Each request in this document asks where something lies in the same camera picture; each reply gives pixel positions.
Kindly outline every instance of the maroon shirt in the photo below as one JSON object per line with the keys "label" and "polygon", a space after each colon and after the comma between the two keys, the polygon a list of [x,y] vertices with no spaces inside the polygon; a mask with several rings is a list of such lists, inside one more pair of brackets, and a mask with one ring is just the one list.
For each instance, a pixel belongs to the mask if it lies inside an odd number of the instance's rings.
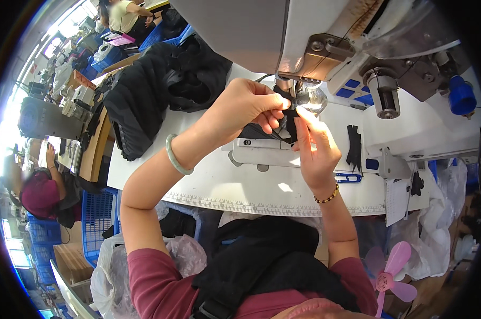
{"label": "maroon shirt", "polygon": [[[22,205],[37,217],[56,219],[56,216],[51,216],[51,212],[59,201],[56,181],[42,171],[36,173],[22,188]],[[75,204],[72,209],[75,221],[81,220],[81,204]]]}
{"label": "maroon shirt", "polygon": [[[189,319],[198,290],[191,287],[194,276],[182,278],[173,260],[155,249],[139,249],[127,257],[131,299],[142,319]],[[363,264],[345,258],[331,269],[358,299],[361,312],[375,316],[377,300]],[[233,319],[267,319],[308,299],[321,297],[316,292],[294,289],[261,293],[247,297]]]}

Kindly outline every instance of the pink fan blade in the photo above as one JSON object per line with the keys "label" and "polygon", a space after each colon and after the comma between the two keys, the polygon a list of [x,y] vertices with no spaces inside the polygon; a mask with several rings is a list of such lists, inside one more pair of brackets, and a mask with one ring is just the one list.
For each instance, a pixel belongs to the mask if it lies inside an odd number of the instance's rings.
{"label": "pink fan blade", "polygon": [[386,268],[384,269],[384,272],[387,272],[391,274],[392,276],[395,276],[399,271],[402,270],[404,267],[405,263],[410,258],[410,245],[406,241],[401,241],[397,243],[391,249],[390,252],[390,257],[388,258],[388,263],[386,263]]}
{"label": "pink fan blade", "polygon": [[377,314],[375,315],[376,318],[380,318],[380,315],[383,313],[383,306],[384,306],[384,294],[385,291],[379,291],[379,296],[377,297]]}
{"label": "pink fan blade", "polygon": [[404,284],[403,282],[399,281],[394,281],[393,287],[391,287],[390,290],[403,302],[411,302],[416,298],[416,295],[418,294],[416,288],[413,285]]}
{"label": "pink fan blade", "polygon": [[379,246],[372,247],[372,249],[367,252],[365,264],[372,275],[377,277],[386,265],[383,250]]}

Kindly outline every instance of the industrial sewing machine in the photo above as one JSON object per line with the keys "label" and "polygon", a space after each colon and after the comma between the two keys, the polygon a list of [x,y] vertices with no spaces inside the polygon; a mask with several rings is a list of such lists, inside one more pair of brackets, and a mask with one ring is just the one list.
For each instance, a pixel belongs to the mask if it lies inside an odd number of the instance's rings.
{"label": "industrial sewing machine", "polygon": [[[352,171],[344,160],[348,125],[361,135],[362,170],[383,178],[410,178],[413,161],[456,156],[476,162],[480,88],[459,38],[430,1],[172,5],[217,53],[252,72],[274,74],[262,83],[275,83],[297,100],[324,93],[326,100],[306,106],[344,145],[337,171]],[[299,154],[278,139],[239,138],[224,149],[237,164],[300,165]]]}

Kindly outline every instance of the gold bracelet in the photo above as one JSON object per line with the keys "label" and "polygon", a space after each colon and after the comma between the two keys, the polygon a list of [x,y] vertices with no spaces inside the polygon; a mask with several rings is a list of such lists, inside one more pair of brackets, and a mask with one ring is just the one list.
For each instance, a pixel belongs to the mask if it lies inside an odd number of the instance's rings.
{"label": "gold bracelet", "polygon": [[326,199],[325,201],[319,201],[317,199],[317,197],[315,197],[315,196],[313,196],[313,199],[319,204],[324,204],[324,203],[327,203],[328,201],[332,200],[337,194],[338,194],[338,183],[337,183],[336,188],[334,189],[333,195],[329,196],[329,198]]}

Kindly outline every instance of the blue knob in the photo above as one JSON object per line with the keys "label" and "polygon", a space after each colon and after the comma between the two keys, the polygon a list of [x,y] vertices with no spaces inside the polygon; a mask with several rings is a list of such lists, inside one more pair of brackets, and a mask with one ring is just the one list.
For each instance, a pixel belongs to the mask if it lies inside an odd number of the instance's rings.
{"label": "blue knob", "polygon": [[473,88],[458,75],[450,79],[450,110],[455,115],[469,114],[476,107]]}

